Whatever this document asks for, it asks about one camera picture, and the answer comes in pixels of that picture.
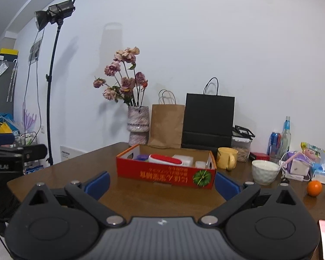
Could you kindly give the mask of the purple pink gadget pile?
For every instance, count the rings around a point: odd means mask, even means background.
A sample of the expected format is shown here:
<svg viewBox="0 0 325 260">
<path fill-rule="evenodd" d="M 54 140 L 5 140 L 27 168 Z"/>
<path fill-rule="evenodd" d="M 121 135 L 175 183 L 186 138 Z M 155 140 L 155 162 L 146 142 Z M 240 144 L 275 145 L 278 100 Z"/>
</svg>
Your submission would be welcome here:
<svg viewBox="0 0 325 260">
<path fill-rule="evenodd" d="M 287 151 L 279 158 L 279 166 L 282 171 L 282 179 L 307 181 L 311 180 L 310 170 L 319 158 L 315 146 L 302 142 L 300 151 Z"/>
</svg>

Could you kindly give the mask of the purple gear-shaped lid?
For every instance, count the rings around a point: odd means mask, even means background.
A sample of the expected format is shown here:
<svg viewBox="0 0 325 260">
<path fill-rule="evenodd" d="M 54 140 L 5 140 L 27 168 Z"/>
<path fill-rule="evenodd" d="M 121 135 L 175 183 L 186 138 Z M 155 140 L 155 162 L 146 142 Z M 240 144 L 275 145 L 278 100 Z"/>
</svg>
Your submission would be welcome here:
<svg viewBox="0 0 325 260">
<path fill-rule="evenodd" d="M 147 161 L 149 158 L 149 155 L 147 154 L 139 154 L 137 157 L 135 157 L 134 159 L 135 160 L 138 160 L 138 161 Z"/>
</svg>

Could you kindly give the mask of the red cardboard box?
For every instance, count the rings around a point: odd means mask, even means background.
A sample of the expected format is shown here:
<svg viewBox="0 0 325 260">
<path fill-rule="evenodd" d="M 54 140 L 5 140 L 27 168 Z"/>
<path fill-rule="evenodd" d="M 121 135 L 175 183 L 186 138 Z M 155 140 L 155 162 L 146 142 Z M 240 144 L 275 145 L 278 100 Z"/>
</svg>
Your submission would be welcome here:
<svg viewBox="0 0 325 260">
<path fill-rule="evenodd" d="M 170 166 L 155 164 L 147 161 L 138 161 L 134 158 L 139 154 L 161 154 L 191 156 L 193 166 Z M 196 161 L 206 162 L 206 168 L 196 168 Z M 160 182 L 197 189 L 211 189 L 217 173 L 217 165 L 212 152 L 187 148 L 156 148 L 137 144 L 116 156 L 117 175 L 129 179 L 149 182 Z"/>
</svg>

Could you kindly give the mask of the white square box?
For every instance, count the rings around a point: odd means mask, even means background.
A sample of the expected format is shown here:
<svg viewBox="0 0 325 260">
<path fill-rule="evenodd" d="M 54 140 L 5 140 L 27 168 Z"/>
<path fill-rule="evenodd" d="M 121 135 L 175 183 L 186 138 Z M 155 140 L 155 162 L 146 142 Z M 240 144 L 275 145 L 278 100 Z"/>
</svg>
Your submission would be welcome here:
<svg viewBox="0 0 325 260">
<path fill-rule="evenodd" d="M 182 162 L 182 166 L 186 166 L 186 167 L 192 167 L 193 166 L 193 162 L 194 162 L 194 158 L 191 156 L 182 156 L 182 155 L 173 155 L 173 158 L 178 159 Z"/>
</svg>

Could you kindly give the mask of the black paper bag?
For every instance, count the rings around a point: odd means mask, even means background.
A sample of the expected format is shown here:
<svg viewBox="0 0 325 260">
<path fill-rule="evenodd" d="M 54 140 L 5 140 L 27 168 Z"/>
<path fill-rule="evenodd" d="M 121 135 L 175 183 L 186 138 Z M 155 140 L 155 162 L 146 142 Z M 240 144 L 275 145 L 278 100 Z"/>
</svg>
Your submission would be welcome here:
<svg viewBox="0 0 325 260">
<path fill-rule="evenodd" d="M 182 129 L 182 148 L 209 150 L 216 153 L 220 147 L 230 147 L 234 124 L 235 98 L 207 94 L 211 78 L 202 94 L 188 93 L 185 100 L 184 121 Z"/>
</svg>

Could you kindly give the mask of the clear food container black lid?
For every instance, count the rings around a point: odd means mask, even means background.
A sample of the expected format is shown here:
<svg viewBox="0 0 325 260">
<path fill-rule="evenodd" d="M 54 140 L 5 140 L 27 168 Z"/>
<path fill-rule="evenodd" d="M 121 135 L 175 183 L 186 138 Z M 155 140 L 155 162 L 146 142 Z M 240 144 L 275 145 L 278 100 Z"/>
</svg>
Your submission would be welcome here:
<svg viewBox="0 0 325 260">
<path fill-rule="evenodd" d="M 255 134 L 248 128 L 235 125 L 232 128 L 231 147 L 238 151 L 237 161 L 247 162 Z"/>
</svg>

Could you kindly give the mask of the orange fruit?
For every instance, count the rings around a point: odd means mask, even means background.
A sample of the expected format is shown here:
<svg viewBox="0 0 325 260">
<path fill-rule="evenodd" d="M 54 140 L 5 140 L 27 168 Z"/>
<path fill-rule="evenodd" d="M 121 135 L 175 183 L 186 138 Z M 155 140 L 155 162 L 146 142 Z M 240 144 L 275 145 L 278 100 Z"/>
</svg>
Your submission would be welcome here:
<svg viewBox="0 0 325 260">
<path fill-rule="evenodd" d="M 319 182 L 317 180 L 310 181 L 308 183 L 308 185 L 307 185 L 306 191 L 307 191 L 309 196 L 317 197 L 322 192 L 322 184 L 321 184 L 321 182 Z"/>
</svg>

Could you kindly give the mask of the dried pink flowers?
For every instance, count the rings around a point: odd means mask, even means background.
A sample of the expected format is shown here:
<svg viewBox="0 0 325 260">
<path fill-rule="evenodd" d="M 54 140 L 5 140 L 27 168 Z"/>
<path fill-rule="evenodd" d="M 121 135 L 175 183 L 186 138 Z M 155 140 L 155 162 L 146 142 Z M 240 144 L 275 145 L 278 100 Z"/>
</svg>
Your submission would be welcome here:
<svg viewBox="0 0 325 260">
<path fill-rule="evenodd" d="M 93 87 L 103 88 L 102 96 L 106 100 L 119 102 L 120 100 L 129 107 L 141 107 L 148 79 L 143 72 L 136 71 L 137 56 L 140 54 L 138 47 L 117 50 L 112 62 L 105 66 L 104 74 L 113 78 L 110 84 L 103 78 L 95 78 Z"/>
</svg>

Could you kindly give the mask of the pink textured vase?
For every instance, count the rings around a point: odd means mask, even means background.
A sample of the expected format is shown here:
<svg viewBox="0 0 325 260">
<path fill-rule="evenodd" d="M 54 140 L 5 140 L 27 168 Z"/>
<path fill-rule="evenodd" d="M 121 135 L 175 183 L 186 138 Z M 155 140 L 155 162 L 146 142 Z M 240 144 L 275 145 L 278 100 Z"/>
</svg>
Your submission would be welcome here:
<svg viewBox="0 0 325 260">
<path fill-rule="evenodd" d="M 150 131 L 149 108 L 147 106 L 128 108 L 127 130 L 129 145 L 147 144 Z"/>
</svg>

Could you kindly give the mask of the clear plastic bottle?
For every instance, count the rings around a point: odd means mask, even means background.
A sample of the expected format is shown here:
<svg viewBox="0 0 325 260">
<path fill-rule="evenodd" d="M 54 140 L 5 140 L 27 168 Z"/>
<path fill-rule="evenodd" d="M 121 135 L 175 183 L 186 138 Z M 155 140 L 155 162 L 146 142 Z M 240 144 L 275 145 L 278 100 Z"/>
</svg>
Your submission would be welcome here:
<svg viewBox="0 0 325 260">
<path fill-rule="evenodd" d="M 289 116 L 286 116 L 284 122 L 284 129 L 281 133 L 281 143 L 279 147 L 278 156 L 281 158 L 286 152 L 289 151 L 291 143 L 291 120 Z"/>
</svg>

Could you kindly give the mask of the yellow ceramic mug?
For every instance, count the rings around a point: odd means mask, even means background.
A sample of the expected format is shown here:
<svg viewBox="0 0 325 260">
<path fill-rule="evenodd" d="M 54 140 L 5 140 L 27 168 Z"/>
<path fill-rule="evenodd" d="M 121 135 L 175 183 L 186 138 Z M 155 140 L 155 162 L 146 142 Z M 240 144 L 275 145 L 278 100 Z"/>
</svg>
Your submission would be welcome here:
<svg viewBox="0 0 325 260">
<path fill-rule="evenodd" d="M 237 165 L 238 151 L 234 148 L 220 147 L 217 150 L 217 168 L 232 171 Z"/>
</svg>

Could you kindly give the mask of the blue soda can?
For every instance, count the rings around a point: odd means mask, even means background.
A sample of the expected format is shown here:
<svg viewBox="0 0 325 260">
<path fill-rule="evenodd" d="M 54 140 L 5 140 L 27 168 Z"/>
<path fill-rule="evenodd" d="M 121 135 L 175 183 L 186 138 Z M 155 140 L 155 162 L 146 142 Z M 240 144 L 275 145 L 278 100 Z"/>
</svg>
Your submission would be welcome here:
<svg viewBox="0 0 325 260">
<path fill-rule="evenodd" d="M 281 134 L 272 132 L 269 138 L 267 154 L 269 156 L 275 156 L 280 148 Z"/>
</svg>

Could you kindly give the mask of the white red lint brush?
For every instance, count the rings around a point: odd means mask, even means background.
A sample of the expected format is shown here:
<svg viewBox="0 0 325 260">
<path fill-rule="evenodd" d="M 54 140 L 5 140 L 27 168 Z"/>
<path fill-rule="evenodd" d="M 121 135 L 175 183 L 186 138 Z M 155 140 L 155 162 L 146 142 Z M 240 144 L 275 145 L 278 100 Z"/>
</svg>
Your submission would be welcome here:
<svg viewBox="0 0 325 260">
<path fill-rule="evenodd" d="M 164 164 L 170 166 L 182 166 L 182 161 L 178 158 L 164 156 L 161 154 L 150 154 L 148 162 L 155 164 Z"/>
</svg>

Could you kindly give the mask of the white ceramic bowl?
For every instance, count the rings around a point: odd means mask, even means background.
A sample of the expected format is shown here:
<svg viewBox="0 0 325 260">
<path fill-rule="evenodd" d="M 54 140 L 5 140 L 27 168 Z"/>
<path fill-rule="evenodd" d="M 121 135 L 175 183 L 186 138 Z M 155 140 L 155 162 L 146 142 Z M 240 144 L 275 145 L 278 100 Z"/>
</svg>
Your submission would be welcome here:
<svg viewBox="0 0 325 260">
<path fill-rule="evenodd" d="M 280 166 L 266 160 L 254 160 L 252 162 L 253 180 L 260 185 L 270 185 L 280 172 Z"/>
</svg>

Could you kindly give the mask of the small red box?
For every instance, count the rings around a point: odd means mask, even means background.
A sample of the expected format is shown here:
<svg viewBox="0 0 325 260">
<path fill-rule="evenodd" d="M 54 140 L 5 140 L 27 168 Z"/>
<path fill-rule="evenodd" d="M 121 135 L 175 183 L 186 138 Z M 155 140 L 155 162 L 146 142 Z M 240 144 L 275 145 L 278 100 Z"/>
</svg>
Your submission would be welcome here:
<svg viewBox="0 0 325 260">
<path fill-rule="evenodd" d="M 257 152 L 250 152 L 249 153 L 249 160 L 253 161 L 253 160 L 265 160 L 265 161 L 269 161 L 270 160 L 270 156 L 265 154 L 265 153 L 257 153 Z"/>
</svg>

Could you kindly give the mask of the brown paper bag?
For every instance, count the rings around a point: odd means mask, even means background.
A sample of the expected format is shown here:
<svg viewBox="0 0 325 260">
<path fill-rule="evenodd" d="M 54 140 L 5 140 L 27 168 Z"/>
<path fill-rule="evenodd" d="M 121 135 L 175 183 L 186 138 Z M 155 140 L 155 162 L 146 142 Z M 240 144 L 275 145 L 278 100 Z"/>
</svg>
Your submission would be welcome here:
<svg viewBox="0 0 325 260">
<path fill-rule="evenodd" d="M 158 104 L 152 105 L 148 145 L 181 148 L 185 106 L 177 104 L 170 90 L 160 90 L 158 97 Z"/>
</svg>

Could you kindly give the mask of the white tape roll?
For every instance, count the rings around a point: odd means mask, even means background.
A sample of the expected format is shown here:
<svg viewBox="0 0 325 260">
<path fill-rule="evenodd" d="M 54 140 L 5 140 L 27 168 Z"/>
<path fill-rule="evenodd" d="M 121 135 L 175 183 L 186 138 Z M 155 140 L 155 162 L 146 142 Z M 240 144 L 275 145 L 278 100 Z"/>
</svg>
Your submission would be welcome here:
<svg viewBox="0 0 325 260">
<path fill-rule="evenodd" d="M 204 162 L 204 161 L 196 161 L 195 162 L 195 167 L 205 169 L 206 168 L 206 162 Z"/>
</svg>

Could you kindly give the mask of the black light stand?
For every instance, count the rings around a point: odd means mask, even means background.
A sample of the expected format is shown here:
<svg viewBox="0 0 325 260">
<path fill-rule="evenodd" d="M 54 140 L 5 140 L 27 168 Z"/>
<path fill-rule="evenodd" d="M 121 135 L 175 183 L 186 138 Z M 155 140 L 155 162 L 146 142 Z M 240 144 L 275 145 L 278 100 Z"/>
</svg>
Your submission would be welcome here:
<svg viewBox="0 0 325 260">
<path fill-rule="evenodd" d="M 76 10 L 75 7 L 76 0 L 66 0 L 63 2 L 56 3 L 48 7 L 45 11 L 36 11 L 35 12 L 35 22 L 38 31 L 43 31 L 48 24 L 56 24 L 57 31 L 55 34 L 53 50 L 51 54 L 49 73 L 46 74 L 45 78 L 47 81 L 47 98 L 46 98 L 46 128 L 47 128 L 47 149 L 48 149 L 48 158 L 47 162 L 49 166 L 54 164 L 53 153 L 51 147 L 51 83 L 53 79 L 53 66 L 55 60 L 55 53 L 57 49 L 57 43 L 59 40 L 60 31 L 64 20 L 72 16 L 73 12 Z"/>
</svg>

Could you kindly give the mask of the blue white tissue pack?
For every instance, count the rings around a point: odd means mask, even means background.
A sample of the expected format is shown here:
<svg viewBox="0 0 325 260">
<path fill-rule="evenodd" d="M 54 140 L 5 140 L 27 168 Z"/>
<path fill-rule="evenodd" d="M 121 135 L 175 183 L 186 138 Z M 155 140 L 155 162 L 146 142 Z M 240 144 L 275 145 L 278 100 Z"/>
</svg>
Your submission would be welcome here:
<svg viewBox="0 0 325 260">
<path fill-rule="evenodd" d="M 314 162 L 311 167 L 312 181 L 319 181 L 325 185 L 325 151 L 322 151 L 319 155 L 317 162 Z"/>
</svg>

